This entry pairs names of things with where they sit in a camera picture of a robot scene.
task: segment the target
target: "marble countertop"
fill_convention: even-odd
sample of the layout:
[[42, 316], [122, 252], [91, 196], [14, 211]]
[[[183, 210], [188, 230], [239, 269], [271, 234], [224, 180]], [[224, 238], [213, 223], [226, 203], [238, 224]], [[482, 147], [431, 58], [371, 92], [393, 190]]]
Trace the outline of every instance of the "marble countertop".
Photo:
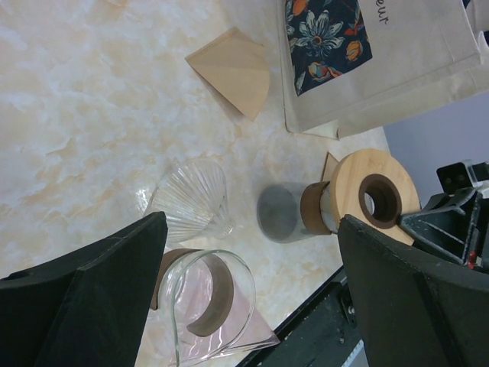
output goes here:
[[[265, 45], [270, 65], [254, 122], [184, 60], [234, 26]], [[165, 169], [207, 157], [225, 172], [237, 226], [225, 240], [184, 245], [240, 255], [257, 308], [279, 325], [342, 261], [335, 236], [268, 241], [260, 192], [319, 180], [327, 151], [342, 158], [387, 142], [381, 129], [341, 141], [288, 133], [277, 44], [275, 2], [1, 0], [0, 277], [134, 222]]]

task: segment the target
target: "white wall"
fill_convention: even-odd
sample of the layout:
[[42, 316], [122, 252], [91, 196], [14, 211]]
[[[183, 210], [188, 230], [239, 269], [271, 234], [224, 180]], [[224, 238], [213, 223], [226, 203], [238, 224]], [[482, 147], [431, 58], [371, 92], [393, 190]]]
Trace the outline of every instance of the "white wall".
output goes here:
[[391, 154], [407, 169], [422, 205], [442, 192], [436, 169], [489, 161], [489, 93], [384, 128]]

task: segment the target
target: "floral print fabric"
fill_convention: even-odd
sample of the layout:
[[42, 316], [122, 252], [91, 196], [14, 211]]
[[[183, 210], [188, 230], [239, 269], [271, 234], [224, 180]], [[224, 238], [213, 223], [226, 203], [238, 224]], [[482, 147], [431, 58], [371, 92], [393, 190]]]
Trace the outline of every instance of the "floral print fabric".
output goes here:
[[372, 58], [358, 0], [287, 0], [285, 19], [298, 96]]

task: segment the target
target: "canvas tote bag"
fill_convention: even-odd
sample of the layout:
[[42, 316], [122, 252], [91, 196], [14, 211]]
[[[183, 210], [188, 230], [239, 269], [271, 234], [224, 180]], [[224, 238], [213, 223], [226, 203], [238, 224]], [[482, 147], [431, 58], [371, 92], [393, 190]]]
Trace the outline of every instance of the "canvas tote bag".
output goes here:
[[488, 0], [277, 0], [287, 129], [341, 138], [489, 89]]

